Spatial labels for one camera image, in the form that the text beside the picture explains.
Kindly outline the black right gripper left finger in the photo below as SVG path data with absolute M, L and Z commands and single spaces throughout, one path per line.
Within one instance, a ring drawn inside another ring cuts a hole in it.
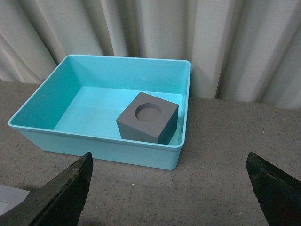
M 0 217 L 2 226 L 76 226 L 86 203 L 93 158 L 86 153 Z

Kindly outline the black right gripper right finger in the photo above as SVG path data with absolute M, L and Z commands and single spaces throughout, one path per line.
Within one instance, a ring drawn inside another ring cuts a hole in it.
M 260 208 L 270 226 L 301 224 L 301 182 L 255 153 L 246 169 Z

